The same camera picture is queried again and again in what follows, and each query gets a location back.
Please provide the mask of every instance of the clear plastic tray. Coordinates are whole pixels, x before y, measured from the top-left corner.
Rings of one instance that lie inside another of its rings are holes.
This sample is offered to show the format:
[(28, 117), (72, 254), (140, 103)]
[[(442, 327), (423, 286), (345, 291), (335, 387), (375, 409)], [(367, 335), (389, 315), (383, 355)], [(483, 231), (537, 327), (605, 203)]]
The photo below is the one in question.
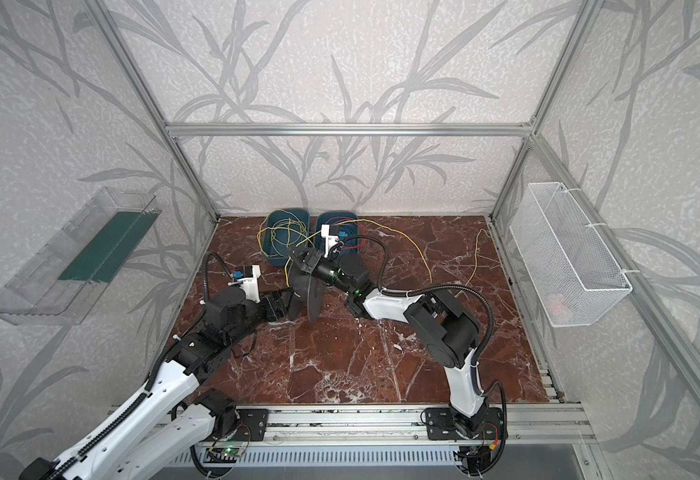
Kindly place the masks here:
[(0, 290), (0, 318), (79, 325), (160, 212), (155, 195), (103, 188)]

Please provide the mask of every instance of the red marble surface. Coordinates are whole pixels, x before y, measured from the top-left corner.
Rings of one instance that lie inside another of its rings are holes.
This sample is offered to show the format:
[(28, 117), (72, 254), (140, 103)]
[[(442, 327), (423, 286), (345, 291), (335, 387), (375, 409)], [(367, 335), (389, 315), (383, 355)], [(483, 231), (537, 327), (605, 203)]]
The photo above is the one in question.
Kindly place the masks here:
[[(491, 304), (497, 330), (479, 363), (482, 384), (500, 379), (509, 402), (547, 402), (536, 362), (521, 327), (481, 216), (385, 216), (373, 220), (408, 234), (422, 249), (435, 283), (470, 281)], [(230, 217), (221, 220), (210, 249), (231, 266), (259, 264), (260, 290), (285, 285), (283, 269), (270, 266), (259, 253), (256, 234), (262, 218)], [(390, 260), (385, 283), (390, 288), (413, 289), (429, 283), (427, 268), (417, 248), (401, 235), (373, 224), (366, 233), (387, 245)], [(366, 266), (376, 278), (381, 249), (372, 243), (361, 248)], [(211, 271), (220, 268), (211, 264)], [(223, 274), (209, 274), (211, 294), (226, 284)], [(231, 359), (200, 389), (214, 387), (238, 403), (448, 403), (449, 388), (443, 368), (423, 349), (405, 323), (355, 320), (343, 305), (345, 294), (326, 288), (325, 304), (316, 323), (306, 319), (306, 309), (295, 322), (259, 326), (254, 352)], [(182, 307), (172, 333), (184, 330), (200, 312), (200, 275)], [(485, 325), (487, 319), (477, 300), (459, 295)], [(250, 339), (236, 347), (248, 351)]]

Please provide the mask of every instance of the blue plastic bin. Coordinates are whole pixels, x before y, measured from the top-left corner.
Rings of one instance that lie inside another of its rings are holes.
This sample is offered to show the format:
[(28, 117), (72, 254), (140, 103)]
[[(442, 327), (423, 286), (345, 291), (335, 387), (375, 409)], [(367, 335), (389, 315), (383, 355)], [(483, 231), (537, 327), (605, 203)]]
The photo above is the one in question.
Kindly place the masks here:
[[(265, 226), (275, 226), (278, 222), (287, 219), (300, 221), (305, 225), (305, 232), (309, 235), (310, 214), (304, 208), (284, 208), (276, 210), (268, 215)], [(275, 243), (271, 236), (275, 234)], [(305, 237), (287, 230), (264, 230), (261, 233), (261, 248), (265, 251), (267, 261), (273, 266), (284, 266), (288, 260), (288, 247), (296, 246)]]
[[(317, 217), (317, 222), (315, 222), (315, 230), (316, 232), (321, 231), (321, 225), (323, 224), (338, 224), (345, 220), (346, 218), (342, 217), (347, 217), (347, 218), (352, 218), (353, 220), (357, 220), (357, 215), (355, 215), (352, 212), (344, 211), (344, 210), (337, 210), (333, 212), (325, 212), (324, 214), (320, 214)], [(358, 227), (357, 224), (344, 224), (340, 225), (340, 239), (343, 236), (352, 236), (352, 235), (357, 235), (358, 233)], [(345, 248), (341, 250), (341, 255), (355, 255), (358, 253), (360, 250), (357, 246), (360, 244), (358, 240), (350, 240), (347, 242), (345, 245)], [(323, 237), (318, 234), (315, 236), (315, 245), (316, 247), (323, 251)]]

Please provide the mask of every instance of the wall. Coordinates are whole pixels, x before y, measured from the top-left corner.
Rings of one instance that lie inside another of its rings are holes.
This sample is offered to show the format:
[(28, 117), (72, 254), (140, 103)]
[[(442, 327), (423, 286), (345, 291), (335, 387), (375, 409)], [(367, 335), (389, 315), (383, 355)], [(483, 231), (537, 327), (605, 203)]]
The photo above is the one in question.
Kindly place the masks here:
[[(172, 122), (528, 121), (578, 12), (576, 0), (106, 3)], [(519, 145), (183, 141), (218, 208), (237, 214), (487, 212)]]
[[(542, 134), (700, 351), (700, 2), (604, 8)], [(568, 400), (616, 478), (700, 478), (700, 409), (629, 300), (552, 330), (508, 236), (531, 157), (499, 215)]]
[(103, 186), (163, 213), (79, 326), (0, 320), (0, 478), (136, 388), (211, 234), (83, 5), (0, 0), (0, 287)]

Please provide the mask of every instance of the yellow wire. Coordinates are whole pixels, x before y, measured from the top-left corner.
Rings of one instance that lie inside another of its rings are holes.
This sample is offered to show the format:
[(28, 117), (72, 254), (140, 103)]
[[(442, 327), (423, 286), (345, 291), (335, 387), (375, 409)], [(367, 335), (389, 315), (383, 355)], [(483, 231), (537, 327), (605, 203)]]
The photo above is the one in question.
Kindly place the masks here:
[[(305, 243), (306, 241), (310, 240), (310, 238), (312, 238), (312, 237), (315, 236), (315, 235), (318, 235), (319, 233), (320, 233), (320, 232), (315, 232), (313, 235), (308, 236), (307, 238), (305, 238), (303, 241), (299, 242), (299, 243), (296, 244), (295, 246), (300, 246), (300, 245), (302, 245), (302, 244)], [(290, 262), (290, 261), (291, 261), (291, 257), (288, 257), (287, 260), (286, 260), (286, 264), (283, 266), (283, 272), (286, 274), (286, 286), (290, 286), (290, 285), (288, 284), (288, 262)]]
[[(275, 212), (283, 212), (284, 214), (291, 215), (291, 216), (294, 217), (294, 219), (295, 219), (296, 221), (293, 220), (293, 219), (291, 219), (291, 218), (284, 218), (284, 219), (282, 219), (282, 220), (279, 220), (274, 226), (265, 226), (265, 225), (267, 224), (267, 220), (270, 218), (270, 215), (274, 214)], [(294, 226), (294, 225), (296, 225), (297, 228), (298, 228), (299, 230), (301, 230), (301, 231), (293, 230), (292, 228), (290, 228), (290, 226)], [(266, 216), (265, 219), (259, 224), (259, 231), (257, 232), (257, 235), (256, 235), (257, 244), (259, 244), (259, 251), (262, 253), (262, 255), (268, 256), (268, 257), (270, 257), (270, 256), (278, 256), (278, 254), (272, 254), (272, 255), (267, 254), (267, 253), (265, 252), (265, 249), (263, 248), (263, 246), (262, 246), (262, 244), (261, 244), (261, 235), (262, 235), (263, 232), (265, 232), (265, 231), (267, 231), (267, 230), (270, 230), (270, 235), (271, 235), (271, 236), (270, 236), (270, 242), (271, 242), (271, 244), (274, 244), (275, 242), (278, 242), (278, 243), (281, 244), (281, 245), (288, 245), (288, 244), (290, 244), (290, 243), (291, 243), (291, 233), (292, 233), (292, 232), (295, 233), (295, 234), (297, 234), (298, 236), (305, 236), (305, 237), (307, 236), (307, 226), (306, 226), (305, 224), (303, 224), (303, 223), (301, 222), (301, 220), (299, 220), (299, 218), (296, 216), (296, 214), (294, 214), (293, 212), (289, 212), (289, 211), (287, 211), (287, 210), (283, 210), (283, 209), (273, 210), (273, 211), (272, 211), (268, 216)], [(287, 244), (284, 244), (283, 242), (281, 242), (280, 240), (278, 240), (278, 239), (276, 238), (276, 235), (275, 235), (276, 232), (275, 232), (275, 230), (287, 230), (287, 232), (288, 232)]]
[[(314, 237), (314, 236), (316, 236), (316, 235), (318, 235), (318, 234), (320, 233), (320, 231), (318, 231), (318, 232), (315, 232), (314, 234), (312, 234), (312, 235), (310, 235), (310, 236), (306, 236), (306, 235), (304, 235), (304, 234), (301, 233), (301, 232), (297, 232), (296, 230), (289, 229), (289, 228), (287, 228), (287, 227), (285, 227), (285, 226), (268, 226), (268, 227), (266, 227), (266, 228), (262, 228), (262, 227), (265, 225), (266, 222), (267, 222), (267, 218), (265, 218), (265, 219), (262, 221), (262, 223), (259, 225), (259, 232), (257, 233), (257, 241), (259, 242), (259, 250), (260, 250), (264, 255), (266, 255), (266, 256), (272, 256), (272, 255), (267, 255), (267, 254), (265, 253), (264, 249), (262, 249), (262, 246), (261, 246), (261, 233), (262, 233), (264, 230), (268, 230), (268, 229), (271, 229), (271, 230), (277, 230), (277, 229), (289, 230), (289, 243), (290, 243), (290, 239), (291, 239), (290, 235), (291, 235), (291, 232), (292, 232), (292, 231), (295, 232), (296, 234), (299, 234), (300, 236), (304, 236), (305, 239), (302, 240), (302, 241), (300, 241), (300, 242), (298, 242), (295, 246), (299, 246), (299, 245), (302, 245), (302, 244), (305, 243), (305, 242), (308, 242), (312, 237)], [(430, 266), (427, 265), (427, 259), (424, 258), (424, 254), (422, 253), (422, 249), (419, 247), (419, 245), (417, 245), (417, 242), (413, 241), (413, 240), (411, 239), (410, 236), (406, 235), (405, 233), (401, 232), (400, 230), (395, 230), (394, 228), (390, 228), (389, 226), (379, 224), (378, 222), (375, 222), (375, 221), (373, 221), (373, 220), (369, 220), (369, 219), (367, 219), (367, 218), (359, 218), (359, 219), (357, 219), (357, 220), (344, 220), (344, 221), (342, 221), (342, 222), (336, 222), (335, 225), (353, 224), (353, 223), (355, 223), (355, 222), (368, 222), (368, 223), (370, 223), (370, 224), (374, 224), (374, 225), (376, 225), (376, 226), (379, 226), (379, 227), (381, 227), (381, 228), (384, 228), (384, 229), (389, 230), (389, 231), (391, 231), (391, 232), (394, 232), (394, 233), (396, 233), (396, 234), (403, 235), (408, 241), (410, 241), (410, 242), (412, 243), (412, 245), (414, 245), (414, 246), (417, 248), (417, 252), (419, 252), (419, 256), (422, 258), (422, 262), (424, 263), (425, 268), (427, 268), (427, 275), (430, 277), (430, 283), (433, 282), (433, 272), (432, 272), (432, 270), (430, 270)], [(298, 222), (296, 222), (296, 223), (297, 223), (297, 224), (302, 224), (302, 225), (304, 225), (301, 221), (298, 221)], [(475, 269), (477, 270), (477, 262), (478, 262), (478, 259), (477, 259), (477, 250), (476, 250), (475, 255), (476, 255), (476, 256), (475, 256), (475, 264), (476, 264)], [(286, 264), (283, 266), (284, 274), (285, 274), (285, 277), (286, 277), (286, 286), (290, 286), (289, 283), (288, 283), (288, 264), (289, 264), (289, 262), (291, 262), (291, 258), (288, 258), (288, 259), (286, 260)]]
[[(473, 277), (475, 276), (475, 273), (478, 271), (478, 239), (480, 238), (480, 234), (489, 235), (489, 233), (486, 232), (483, 228), (480, 229), (480, 231), (478, 232), (478, 235), (475, 235), (475, 255), (474, 255), (474, 258), (475, 258), (475, 268), (473, 268), (473, 274), (470, 275), (470, 278), (467, 279), (467, 282), (464, 283), (464, 286), (470, 285), (470, 280), (473, 279)], [(460, 293), (464, 293), (464, 292), (462, 292), (462, 291), (460, 290), (460, 291), (457, 292), (457, 294), (454, 295), (454, 296), (459, 296)]]
[(357, 220), (344, 220), (342, 222), (337, 222), (336, 225), (353, 224), (354, 222), (368, 222), (370, 224), (374, 224), (376, 226), (381, 226), (382, 228), (386, 228), (390, 232), (395, 232), (396, 234), (400, 234), (400, 235), (405, 236), (408, 239), (408, 241), (410, 241), (417, 248), (417, 251), (419, 252), (419, 256), (422, 257), (422, 262), (424, 262), (424, 266), (427, 268), (427, 274), (430, 276), (430, 283), (433, 282), (433, 272), (430, 270), (430, 266), (427, 265), (427, 260), (424, 258), (424, 254), (422, 253), (422, 249), (419, 248), (419, 245), (417, 245), (417, 242), (413, 241), (410, 236), (404, 234), (400, 230), (395, 230), (394, 228), (390, 228), (389, 226), (378, 224), (377, 222), (375, 222), (373, 220), (369, 220), (367, 218), (359, 218)]

